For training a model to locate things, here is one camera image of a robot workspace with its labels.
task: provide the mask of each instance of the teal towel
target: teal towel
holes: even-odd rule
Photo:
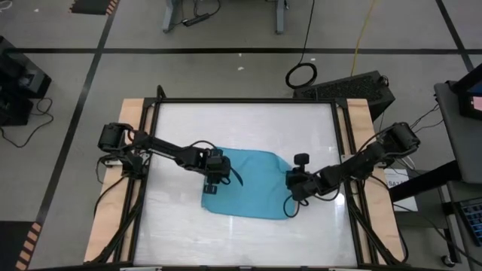
[[[283,203],[291,192],[286,188],[285,174],[291,166],[276,154],[221,148],[229,157],[231,167],[243,178],[241,186],[231,171],[229,185],[219,184],[216,195],[203,193],[201,206],[223,215],[248,218],[286,219]],[[286,203],[286,212],[293,214],[294,201]]]

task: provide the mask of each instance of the yellow cable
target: yellow cable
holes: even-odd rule
[[[368,10],[367,16],[365,17],[365,22],[363,23],[363,27],[361,28],[360,36],[358,37],[358,40],[356,42],[355,55],[353,56],[352,72],[350,72],[349,76],[353,76],[353,72],[355,72],[356,57],[358,56],[360,41],[362,40],[363,33],[365,33],[365,29],[367,28],[368,21],[370,20],[371,11],[374,9],[375,3],[377,3],[377,0],[371,0],[370,10]]]

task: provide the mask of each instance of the orange warning stripe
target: orange warning stripe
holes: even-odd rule
[[[23,243],[23,249],[20,252],[15,268],[17,270],[27,270],[29,268],[30,260],[32,259],[32,254],[37,244],[38,235],[42,230],[42,226],[39,223],[34,223],[30,227],[29,232],[25,242]]]

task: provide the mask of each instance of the desk leg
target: desk leg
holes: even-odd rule
[[[285,31],[285,1],[276,0],[276,34],[278,35]]]
[[[460,175],[459,165],[457,165],[457,162],[454,160],[426,174],[390,188],[390,196],[392,202],[397,202],[424,191],[440,187],[448,181],[460,181],[461,179],[462,176]]]
[[[174,23],[175,10],[178,7],[179,0],[166,0],[166,12],[164,13],[163,32],[167,33],[171,30]]]

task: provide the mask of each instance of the concrete floor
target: concrete floor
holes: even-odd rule
[[[165,1],[121,0],[105,48],[303,46],[310,1],[290,1],[284,35],[274,34],[273,4],[261,0],[221,2],[219,13],[206,22],[190,28],[177,26],[164,34],[160,25]],[[443,3],[465,47],[482,49],[482,17],[478,16],[482,2]],[[108,18],[69,14],[70,4],[65,0],[15,0],[11,9],[0,13],[0,35],[19,48],[97,48]],[[369,6],[369,0],[316,0],[308,47],[354,48]],[[215,1],[205,0],[204,8],[215,8]],[[192,16],[190,1],[185,3],[185,14]],[[434,0],[378,1],[361,48],[412,50],[363,53],[358,58],[356,73],[378,70],[390,79],[396,101],[386,111],[383,126],[414,122],[435,105],[435,83],[459,79],[467,72],[462,57],[453,51],[422,54],[417,50],[457,49]],[[47,96],[54,100],[51,113],[56,119],[23,149],[0,140],[4,176],[0,181],[0,220],[37,218],[79,96],[88,96],[72,144],[64,150],[68,155],[30,268],[82,263],[100,191],[94,173],[101,155],[96,147],[97,131],[104,123],[117,120],[123,99],[153,96],[158,84],[169,97],[290,97],[284,77],[300,57],[299,53],[98,53],[96,65],[93,51],[38,52],[28,57],[53,78]],[[317,82],[348,76],[353,55],[327,52],[304,58],[314,59],[319,70]],[[474,65],[482,62],[479,55],[470,55],[470,59]],[[299,72],[295,76],[301,82],[307,75]],[[440,119],[435,112],[419,126]],[[33,117],[28,126],[5,130],[21,142],[40,122],[41,117]],[[412,156],[418,169],[433,169],[453,159],[443,125],[424,129],[419,137],[421,148]],[[435,233],[424,229],[402,229],[402,233],[410,249],[409,263],[443,267],[439,257],[447,253],[447,246]],[[458,265],[457,269],[467,266]]]

